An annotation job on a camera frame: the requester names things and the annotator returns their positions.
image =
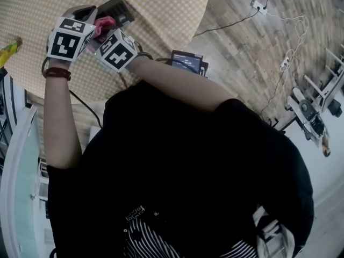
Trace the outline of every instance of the laminate floor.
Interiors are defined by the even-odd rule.
[[[256,10],[250,6],[252,0],[209,0],[204,18],[197,30],[201,33],[235,23]],[[265,4],[266,0],[257,0]],[[298,86],[307,91],[310,86],[304,81],[307,74],[318,85],[326,83],[330,74],[325,72],[325,48],[340,52],[344,37],[344,13],[336,0],[269,0],[268,12],[282,18],[307,16],[309,28],[305,41],[297,49],[294,63],[282,73],[280,64],[289,49],[296,49],[298,37],[295,31],[297,20],[282,21],[277,17],[257,13],[240,24],[223,30],[204,33],[194,37],[185,51],[204,55],[210,64],[207,76],[225,87],[235,98],[242,100],[249,108],[260,113],[267,105],[262,117],[283,127],[294,113],[285,111],[286,98],[292,88]],[[299,22],[299,34],[304,28]],[[43,100],[29,95],[39,106],[42,127]],[[102,116],[105,102],[90,104]],[[97,126],[96,120],[82,105],[73,105],[76,126],[83,148],[87,145],[90,126]]]

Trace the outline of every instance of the black device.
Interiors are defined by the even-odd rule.
[[[341,104],[335,99],[329,104],[328,109],[331,112],[331,114],[333,116],[336,116],[337,118],[339,118],[343,113],[341,109]]]
[[[182,61],[184,64],[188,65],[193,70],[195,70],[194,73],[198,73],[206,77],[205,75],[206,75],[206,71],[208,70],[209,64],[206,62],[203,62],[202,55],[173,50],[171,59]],[[176,61],[171,61],[171,66],[191,72],[191,70],[188,67]]]
[[[116,26],[118,27],[123,27],[135,21],[134,15],[124,0],[109,0],[99,6],[97,19],[105,16],[111,16],[116,21]]]

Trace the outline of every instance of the wristband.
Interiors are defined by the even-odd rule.
[[[70,81],[70,72],[62,68],[49,68],[43,72],[44,78],[47,77],[64,77],[67,81]]]

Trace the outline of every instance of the pink cloth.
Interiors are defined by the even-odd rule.
[[[106,28],[115,24],[116,24],[116,21],[111,16],[105,16],[105,17],[97,19],[94,23],[94,25],[97,27],[94,38],[100,36],[100,34],[102,33],[102,28]]]

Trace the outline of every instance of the screen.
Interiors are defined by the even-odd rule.
[[[184,62],[186,65],[189,65],[192,69],[194,69],[196,73],[199,73],[201,58],[193,58],[193,57],[187,56],[187,55],[174,54],[173,59],[180,60],[180,61]],[[172,62],[172,66],[177,67],[179,69],[191,71],[186,66],[184,66],[178,62],[175,62],[175,61]]]

